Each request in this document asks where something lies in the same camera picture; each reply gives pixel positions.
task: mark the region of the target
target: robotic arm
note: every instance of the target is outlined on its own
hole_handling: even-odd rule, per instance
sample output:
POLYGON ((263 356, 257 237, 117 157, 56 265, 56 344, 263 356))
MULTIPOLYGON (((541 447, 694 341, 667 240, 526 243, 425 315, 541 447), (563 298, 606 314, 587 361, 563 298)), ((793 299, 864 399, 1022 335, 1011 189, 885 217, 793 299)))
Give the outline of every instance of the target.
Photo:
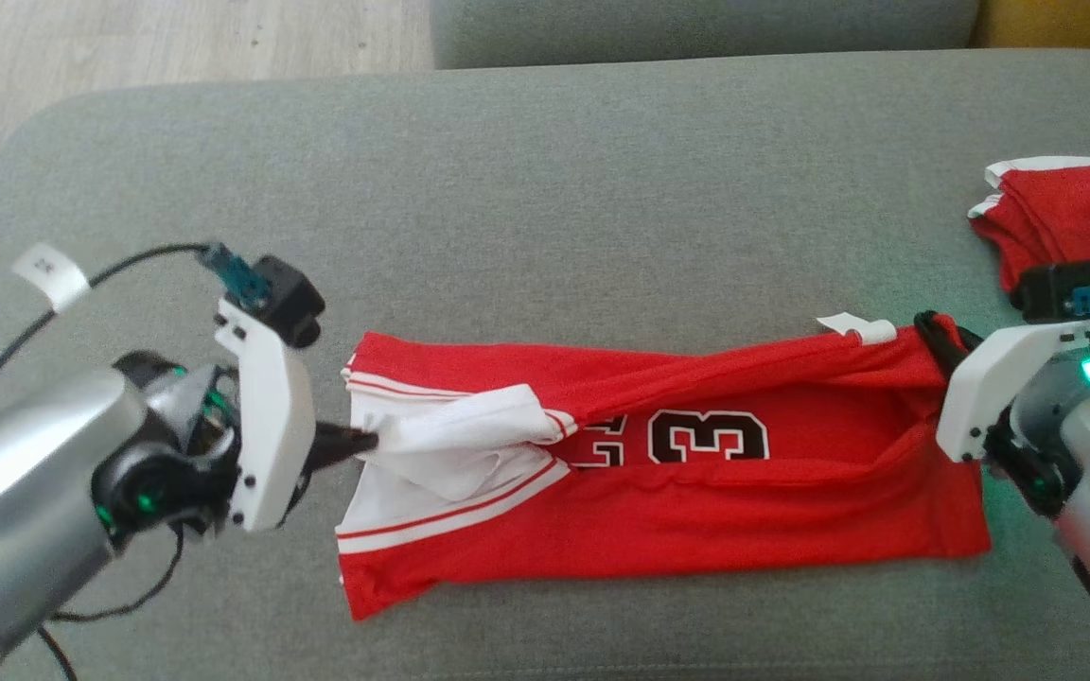
POLYGON ((1027 272, 1033 283, 1025 296, 1039 302, 1030 320, 1038 324, 1000 329, 947 367, 936 441, 950 460, 981 460, 1010 479, 1052 522, 1090 595, 1088 270, 1090 263, 1069 263, 1027 272), (1073 281, 1080 270, 1085 285, 1073 281), (1069 284, 1057 285, 1063 281, 1069 284))
POLYGON ((315 422, 293 352, 324 309, 305 277, 220 245, 201 259, 229 289, 216 338, 237 369, 132 353, 0 413, 0 662, 140 532, 280 526, 315 470, 376 446, 315 422))
MULTIPOLYGON (((0 662, 140 532, 278 527, 314 471, 376 447, 315 422, 293 350, 316 340, 324 302, 302 272, 271 255, 247 266, 219 244, 198 257, 228 290, 216 338, 237 368, 132 353, 0 413, 0 662)), ((1076 314, 1078 294, 1074 307, 1054 299, 1050 324, 961 333, 969 354, 930 316, 921 330, 950 374, 943 451, 1010 478, 1090 592, 1090 361, 1074 354, 1090 314, 1076 314)))

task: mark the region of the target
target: yellow object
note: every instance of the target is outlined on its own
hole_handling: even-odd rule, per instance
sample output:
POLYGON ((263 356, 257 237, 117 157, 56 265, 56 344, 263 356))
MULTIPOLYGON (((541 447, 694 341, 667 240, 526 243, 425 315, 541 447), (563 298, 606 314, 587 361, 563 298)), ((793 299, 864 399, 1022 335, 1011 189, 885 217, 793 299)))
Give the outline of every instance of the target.
POLYGON ((982 0, 976 47, 1090 47, 1090 0, 982 0))

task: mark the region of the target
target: wooden floor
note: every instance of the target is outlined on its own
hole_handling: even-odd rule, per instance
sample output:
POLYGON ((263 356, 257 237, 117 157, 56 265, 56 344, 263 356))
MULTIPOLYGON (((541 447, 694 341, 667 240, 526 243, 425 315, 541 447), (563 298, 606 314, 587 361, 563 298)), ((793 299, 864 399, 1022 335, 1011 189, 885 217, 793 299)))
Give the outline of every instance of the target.
POLYGON ((58 99, 432 68, 428 0, 0 0, 0 146, 58 99))

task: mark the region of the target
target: red stripe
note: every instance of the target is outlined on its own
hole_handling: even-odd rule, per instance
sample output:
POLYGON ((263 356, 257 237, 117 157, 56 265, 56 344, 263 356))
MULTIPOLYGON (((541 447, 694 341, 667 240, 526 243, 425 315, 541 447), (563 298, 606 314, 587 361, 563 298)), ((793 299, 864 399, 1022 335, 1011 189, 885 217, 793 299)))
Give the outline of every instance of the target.
POLYGON ((524 479, 523 483, 516 484, 516 486, 512 487, 509 491, 504 491, 502 495, 498 495, 494 499, 489 499, 487 501, 482 501, 481 504, 476 504, 476 506, 472 506, 472 507, 467 507, 467 508, 463 508, 463 509, 457 509, 457 510, 453 510, 452 512, 443 512, 440 514, 434 514, 434 516, 432 516, 432 518, 424 518, 424 519, 421 519, 421 520, 413 520, 411 522, 403 522, 402 525, 390 525, 388 527, 382 527, 379 530, 366 530, 366 531, 363 531, 363 532, 349 532, 349 534, 337 534, 336 538, 337 539, 351 539, 351 538, 355 538, 355 537, 371 537, 373 534, 386 534, 386 532, 397 532, 399 530, 407 530, 408 527, 414 527, 416 525, 423 525, 423 523, 425 523, 425 522, 434 522, 434 521, 437 521, 437 520, 445 520, 446 518, 455 516, 455 514, 462 514, 462 513, 467 513, 467 512, 473 512, 473 510, 486 508, 489 504, 496 504, 499 501, 501 501, 502 499, 507 499, 507 497, 510 497, 510 496, 514 495, 516 491, 523 490, 524 486, 528 486, 528 484, 531 484, 533 482, 533 479, 536 479, 537 477, 541 477, 541 475, 545 475, 545 471, 554 469, 555 465, 561 465, 561 464, 559 464, 559 462, 557 462, 557 461, 550 462, 549 465, 545 466, 545 469, 537 470, 536 473, 534 473, 529 479, 524 479))
MULTIPOLYGON (((460 393, 460 396, 457 396, 457 393, 446 393, 446 392, 427 392, 427 391, 424 391, 424 392, 411 392, 411 391, 399 391, 398 388, 388 388, 388 387, 385 387, 385 385, 370 384, 370 382, 367 382, 367 380, 355 380, 354 378, 349 379, 348 384, 349 385, 364 385, 364 387, 367 387, 367 388, 377 388, 378 391, 397 392, 399 396, 411 396, 411 397, 415 397, 415 398, 463 398, 463 397, 472 396, 472 392, 464 392, 464 393, 460 393)), ((548 415, 548 417, 550 417, 554 421, 554 423, 557 424, 557 429, 558 429, 558 431, 561 431, 562 437, 566 437, 568 434, 570 434, 567 430, 566 423, 562 423, 561 418, 558 418, 556 415, 554 415, 553 413, 549 413, 548 411, 544 411, 544 413, 545 413, 545 415, 548 415)))
POLYGON ((566 434, 566 424, 564 424, 564 423, 562 423, 562 419, 559 419, 559 418, 558 418, 558 417, 557 417, 556 415, 554 415, 554 414, 550 414, 550 413, 548 413, 548 412, 545 412, 545 415, 548 415, 548 417, 550 417, 550 418, 553 418, 553 419, 554 419, 554 423, 556 423, 556 424, 557 424, 557 426, 558 426, 558 429, 561 429, 561 430, 562 430, 562 437, 566 437, 566 435, 567 435, 567 434, 566 434))
POLYGON ((416 398, 463 398, 471 396, 472 392, 463 392, 458 396, 457 392, 411 392, 411 391, 399 391, 398 388, 385 387, 380 384, 370 384, 367 380, 355 380, 351 378, 348 380, 349 385, 367 385, 368 388, 377 388, 380 391, 397 392, 399 396, 414 396, 416 398))

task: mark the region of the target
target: white jersey trim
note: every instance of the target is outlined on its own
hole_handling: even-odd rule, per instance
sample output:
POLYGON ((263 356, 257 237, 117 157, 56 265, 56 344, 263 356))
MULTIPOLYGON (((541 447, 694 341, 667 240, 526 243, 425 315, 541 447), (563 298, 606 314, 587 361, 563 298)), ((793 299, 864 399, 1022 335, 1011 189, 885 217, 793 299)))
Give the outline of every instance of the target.
POLYGON ((990 197, 983 198, 982 203, 973 206, 969 211, 966 211, 965 216, 968 217, 968 219, 980 219, 980 217, 985 216, 986 211, 990 211, 991 208, 998 206, 1001 198, 1003 198, 1003 194, 992 194, 990 197))
POLYGON ((519 507, 519 504, 536 496, 537 492, 545 490, 550 484, 566 477, 568 473, 570 473, 570 466, 567 466, 564 462, 550 460, 546 462, 544 469, 529 476, 526 482, 520 483, 518 487, 513 487, 510 491, 493 492, 488 499, 479 499, 468 507, 448 510, 448 512, 437 514, 435 519, 426 518, 411 521, 404 525, 393 526, 389 530, 350 533, 342 531, 343 525, 340 525, 337 528, 336 535, 339 543, 339 554, 346 556, 347 554, 360 554, 380 550, 380 548, 398 547, 401 544, 410 544, 411 542, 419 542, 419 539, 436 537, 438 534, 448 534, 448 532, 476 525, 479 522, 497 518, 499 514, 519 507))
MULTIPOLYGON (((473 393, 465 391, 443 391, 436 388, 425 388, 423 385, 402 384, 401 380, 385 378, 385 376, 366 374, 366 372, 362 370, 351 370, 350 366, 346 367, 341 374, 348 380, 348 391, 367 392, 371 396, 379 396, 382 398, 448 402, 458 398, 470 397, 473 393)), ((553 445, 561 441, 564 437, 574 435, 579 431, 579 424, 576 423, 574 417, 569 413, 549 409, 544 409, 544 412, 549 416, 549 421, 553 421, 555 426, 557 426, 557 431, 554 437, 549 437, 547 440, 534 441, 535 445, 553 445)))
POLYGON ((986 181, 1000 187, 1000 178, 1005 172, 1014 171, 1046 171, 1046 169, 1081 169, 1090 167, 1090 156, 1030 156, 1028 159, 1013 159, 1010 161, 1000 161, 986 167, 986 181))

